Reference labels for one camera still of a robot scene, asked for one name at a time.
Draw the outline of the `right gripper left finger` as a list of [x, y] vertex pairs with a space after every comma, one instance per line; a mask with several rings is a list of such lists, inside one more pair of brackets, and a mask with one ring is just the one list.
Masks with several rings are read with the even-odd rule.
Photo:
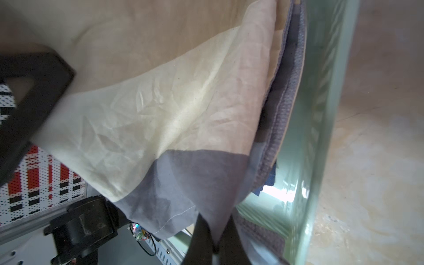
[[1, 125], [1, 185], [13, 178], [30, 138], [42, 126], [75, 77], [56, 52], [1, 54], [1, 78], [29, 77], [34, 83]]

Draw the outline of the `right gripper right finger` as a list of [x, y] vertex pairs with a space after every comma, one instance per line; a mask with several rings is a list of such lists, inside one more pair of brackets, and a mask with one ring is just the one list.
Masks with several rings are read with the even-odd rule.
[[249, 265], [234, 218], [231, 217], [217, 243], [213, 242], [208, 223], [199, 215], [183, 265]]

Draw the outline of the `mint green plastic basket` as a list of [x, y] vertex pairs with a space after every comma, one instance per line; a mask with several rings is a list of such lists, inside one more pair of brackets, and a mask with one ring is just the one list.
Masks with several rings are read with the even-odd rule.
[[253, 190], [233, 215], [250, 265], [303, 265], [318, 205], [359, 1], [296, 1], [262, 112], [266, 135]]

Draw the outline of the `blue pillowcase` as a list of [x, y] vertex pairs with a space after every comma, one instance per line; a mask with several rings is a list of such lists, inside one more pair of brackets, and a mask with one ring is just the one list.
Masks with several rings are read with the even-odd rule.
[[275, 177], [276, 177], [276, 163], [273, 165], [268, 178], [266, 179], [266, 181], [264, 182], [264, 184], [260, 187], [258, 187], [257, 189], [253, 190], [252, 193], [255, 194], [256, 196], [259, 197], [260, 193], [263, 191], [265, 186], [274, 186], [275, 184]]

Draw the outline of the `beige grey pillowcase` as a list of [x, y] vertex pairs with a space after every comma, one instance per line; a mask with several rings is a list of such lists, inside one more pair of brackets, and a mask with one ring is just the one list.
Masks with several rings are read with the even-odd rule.
[[296, 1], [2, 1], [1, 54], [75, 77], [30, 138], [159, 238], [217, 243], [253, 191]]

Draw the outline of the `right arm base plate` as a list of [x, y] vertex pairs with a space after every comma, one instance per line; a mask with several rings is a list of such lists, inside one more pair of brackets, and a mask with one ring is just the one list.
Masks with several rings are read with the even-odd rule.
[[50, 221], [44, 235], [52, 235], [57, 255], [52, 265], [96, 265], [98, 249], [130, 223], [125, 214], [102, 195], [69, 205]]

